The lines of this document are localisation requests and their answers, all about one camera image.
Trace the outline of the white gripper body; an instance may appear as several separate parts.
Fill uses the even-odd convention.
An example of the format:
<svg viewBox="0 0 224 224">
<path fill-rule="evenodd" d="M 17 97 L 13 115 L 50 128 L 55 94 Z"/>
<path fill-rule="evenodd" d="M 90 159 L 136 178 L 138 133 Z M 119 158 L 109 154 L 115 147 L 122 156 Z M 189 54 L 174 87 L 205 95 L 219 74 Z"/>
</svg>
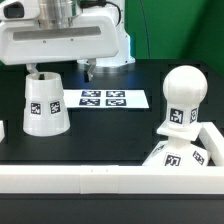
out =
<svg viewBox="0 0 224 224">
<path fill-rule="evenodd" d="M 115 7 L 80 7 L 80 0 L 0 3 L 0 61 L 39 64 L 114 57 L 119 52 Z"/>
</svg>

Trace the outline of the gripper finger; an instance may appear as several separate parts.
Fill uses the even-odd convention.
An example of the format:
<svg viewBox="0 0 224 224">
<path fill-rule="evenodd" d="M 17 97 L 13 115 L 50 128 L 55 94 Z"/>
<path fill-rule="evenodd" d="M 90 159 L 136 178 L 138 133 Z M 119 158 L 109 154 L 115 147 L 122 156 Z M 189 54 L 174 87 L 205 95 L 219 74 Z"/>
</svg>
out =
<svg viewBox="0 0 224 224">
<path fill-rule="evenodd" d="M 90 82 L 93 78 L 93 72 L 96 67 L 96 60 L 95 59 L 89 59 L 88 60 L 89 68 L 87 72 L 84 75 L 85 81 Z"/>
<path fill-rule="evenodd" d="M 36 69 L 36 64 L 35 63 L 27 64 L 26 69 L 33 77 L 36 77 L 38 80 L 44 80 L 45 79 L 45 75 L 43 73 L 40 73 Z"/>
</svg>

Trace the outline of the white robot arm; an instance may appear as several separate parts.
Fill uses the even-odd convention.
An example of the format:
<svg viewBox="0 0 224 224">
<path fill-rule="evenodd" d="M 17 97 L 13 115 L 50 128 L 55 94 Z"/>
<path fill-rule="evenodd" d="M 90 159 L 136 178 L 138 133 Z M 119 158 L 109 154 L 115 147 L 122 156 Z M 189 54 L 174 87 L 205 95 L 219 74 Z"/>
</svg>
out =
<svg viewBox="0 0 224 224">
<path fill-rule="evenodd" d="M 3 0 L 0 2 L 0 61 L 24 64 L 44 80 L 39 63 L 78 61 L 115 71 L 135 61 L 125 31 L 125 0 Z"/>
</svg>

